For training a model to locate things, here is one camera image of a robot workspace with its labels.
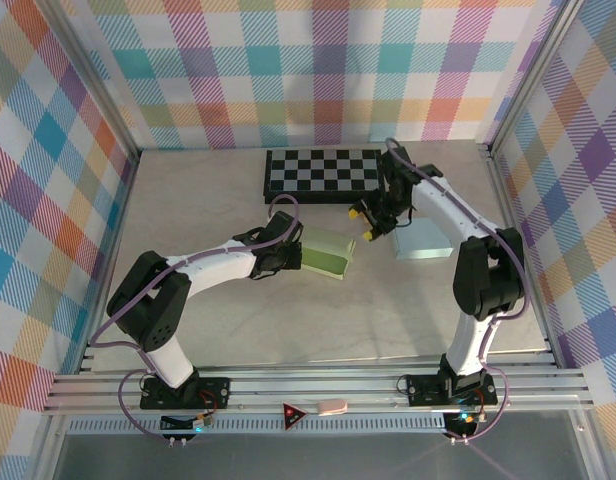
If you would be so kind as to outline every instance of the red triangle button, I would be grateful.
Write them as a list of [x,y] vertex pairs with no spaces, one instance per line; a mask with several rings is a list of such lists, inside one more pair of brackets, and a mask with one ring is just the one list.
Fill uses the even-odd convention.
[[308,412],[301,408],[297,408],[289,403],[284,403],[284,425],[286,426],[286,430],[290,430],[303,420],[306,415],[308,415]]

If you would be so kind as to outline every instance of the black mounting plate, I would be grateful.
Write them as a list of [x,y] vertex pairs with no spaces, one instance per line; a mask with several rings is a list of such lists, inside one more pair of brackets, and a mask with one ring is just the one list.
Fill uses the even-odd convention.
[[497,405],[497,391],[491,375],[484,376],[481,387],[470,390],[465,395],[448,398],[442,388],[438,375],[406,375],[406,392],[408,405],[411,407],[428,407],[431,405],[479,406],[481,399],[475,392],[479,390],[484,396],[484,405]]
[[139,408],[142,410],[212,411],[215,408],[213,398],[205,395],[206,400],[204,401],[204,398],[200,395],[201,392],[207,391],[214,395],[217,409],[223,410],[228,406],[228,399],[230,398],[230,379],[224,377],[199,378],[195,382],[195,390],[196,395],[191,400],[184,402],[158,378],[146,378]]

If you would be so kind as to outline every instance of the checkered board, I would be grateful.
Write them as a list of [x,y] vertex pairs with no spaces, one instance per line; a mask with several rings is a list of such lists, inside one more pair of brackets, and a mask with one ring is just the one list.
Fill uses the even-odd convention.
[[299,203],[354,203],[383,188],[379,155],[380,150],[268,150],[266,203],[281,193]]

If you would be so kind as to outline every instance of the green sponge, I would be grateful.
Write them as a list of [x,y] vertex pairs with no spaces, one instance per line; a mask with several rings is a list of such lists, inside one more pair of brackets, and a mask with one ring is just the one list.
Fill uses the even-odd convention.
[[301,234],[301,267],[343,280],[356,242],[345,235],[306,227]]

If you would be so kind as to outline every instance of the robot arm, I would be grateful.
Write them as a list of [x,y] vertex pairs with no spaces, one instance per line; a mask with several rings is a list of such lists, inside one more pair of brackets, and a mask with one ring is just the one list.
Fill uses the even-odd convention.
[[[409,161],[403,147],[397,152]],[[486,229],[496,231],[523,265],[521,236],[514,228],[502,230],[483,219],[452,190],[435,166],[420,169],[434,177],[443,191],[398,162],[390,152],[383,154],[380,162],[387,191],[370,192],[350,208],[350,216],[363,215],[367,219],[371,229],[364,237],[372,241],[392,231],[399,215],[415,208],[435,222],[459,251],[453,293],[461,313],[454,340],[442,357],[439,377],[448,397],[463,394],[483,385],[486,373],[481,361],[493,339],[489,332],[491,319],[499,312],[512,309],[524,295],[513,262]],[[448,198],[449,193],[459,200],[462,208]],[[481,225],[475,225],[466,211],[479,218]]]
[[[146,353],[157,376],[169,389],[184,391],[189,384],[195,383],[197,375],[176,336],[186,300],[230,280],[260,279],[282,269],[301,268],[301,244],[298,241],[303,229],[301,223],[297,223],[288,240],[257,248],[258,244],[269,242],[286,232],[292,221],[290,215],[277,212],[265,228],[237,235],[213,249],[223,249],[223,254],[161,257],[149,251],[137,259],[108,303],[107,313],[110,316],[130,302],[160,272],[182,260],[198,258],[171,272],[158,284],[154,295],[143,297],[117,321],[119,328]],[[235,247],[242,247],[244,251],[235,251]]]

